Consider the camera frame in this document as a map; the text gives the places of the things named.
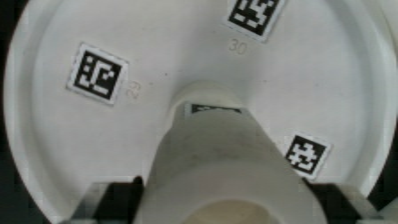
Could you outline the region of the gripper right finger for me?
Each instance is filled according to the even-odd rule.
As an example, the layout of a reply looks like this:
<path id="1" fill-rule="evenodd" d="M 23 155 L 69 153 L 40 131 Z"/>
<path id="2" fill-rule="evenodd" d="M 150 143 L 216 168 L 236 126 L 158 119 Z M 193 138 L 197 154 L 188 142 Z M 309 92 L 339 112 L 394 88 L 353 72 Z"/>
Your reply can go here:
<path id="1" fill-rule="evenodd" d="M 326 224 L 390 224 L 355 187 L 309 181 L 305 186 L 319 203 Z"/>

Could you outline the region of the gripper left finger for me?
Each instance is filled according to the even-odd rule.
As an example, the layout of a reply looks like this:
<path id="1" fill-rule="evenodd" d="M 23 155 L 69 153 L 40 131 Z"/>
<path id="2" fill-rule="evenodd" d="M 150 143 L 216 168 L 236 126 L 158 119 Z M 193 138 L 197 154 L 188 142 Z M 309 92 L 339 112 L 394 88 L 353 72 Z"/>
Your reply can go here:
<path id="1" fill-rule="evenodd" d="M 131 224 L 143 193 L 143 180 L 94 183 L 78 203 L 69 224 Z"/>

